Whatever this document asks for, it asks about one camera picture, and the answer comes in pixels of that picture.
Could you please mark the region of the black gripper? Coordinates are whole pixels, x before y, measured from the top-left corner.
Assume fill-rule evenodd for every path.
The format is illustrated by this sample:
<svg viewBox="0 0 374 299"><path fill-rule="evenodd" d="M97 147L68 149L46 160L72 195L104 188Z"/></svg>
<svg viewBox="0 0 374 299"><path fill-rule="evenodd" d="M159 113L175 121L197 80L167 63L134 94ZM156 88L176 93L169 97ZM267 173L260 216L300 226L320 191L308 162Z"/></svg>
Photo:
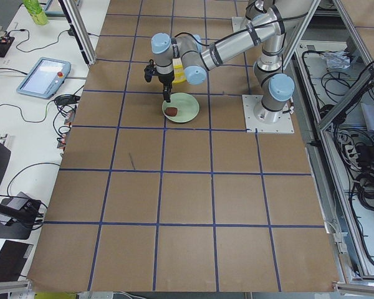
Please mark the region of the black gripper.
<svg viewBox="0 0 374 299"><path fill-rule="evenodd" d="M156 71L158 72L159 81L163 84L163 99L165 102L171 102L172 83L175 79L173 64L167 66L160 66L156 64Z"/></svg>

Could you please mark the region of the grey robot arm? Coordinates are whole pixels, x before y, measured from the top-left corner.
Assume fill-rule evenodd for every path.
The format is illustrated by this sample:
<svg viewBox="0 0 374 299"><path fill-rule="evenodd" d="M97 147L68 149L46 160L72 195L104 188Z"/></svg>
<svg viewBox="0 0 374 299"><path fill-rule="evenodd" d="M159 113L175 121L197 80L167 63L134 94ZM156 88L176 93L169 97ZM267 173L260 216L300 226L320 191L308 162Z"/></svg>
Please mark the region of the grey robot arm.
<svg viewBox="0 0 374 299"><path fill-rule="evenodd" d="M189 32L180 32L174 37L157 33L151 38L154 57L144 69L145 80L150 82L158 77L163 85L163 99L170 102L175 79L173 59L181 60L187 82L199 85L207 79L210 70L261 46L254 73L264 94L254 107L254 114L263 123L275 123L295 88L294 81L282 72L284 38L307 15L309 6L306 1L264 1L257 10L254 1L249 1L242 27L210 44L203 44L197 35Z"/></svg>

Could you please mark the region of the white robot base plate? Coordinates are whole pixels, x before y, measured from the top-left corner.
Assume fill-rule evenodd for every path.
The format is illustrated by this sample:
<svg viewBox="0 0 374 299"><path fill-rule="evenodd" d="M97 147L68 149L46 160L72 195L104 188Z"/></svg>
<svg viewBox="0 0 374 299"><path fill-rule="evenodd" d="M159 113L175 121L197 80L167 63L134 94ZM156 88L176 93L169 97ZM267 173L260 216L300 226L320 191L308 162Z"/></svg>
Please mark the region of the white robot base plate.
<svg viewBox="0 0 374 299"><path fill-rule="evenodd" d="M262 106L262 95L242 95L246 131L262 134L294 134L289 103L279 112L270 112Z"/></svg>

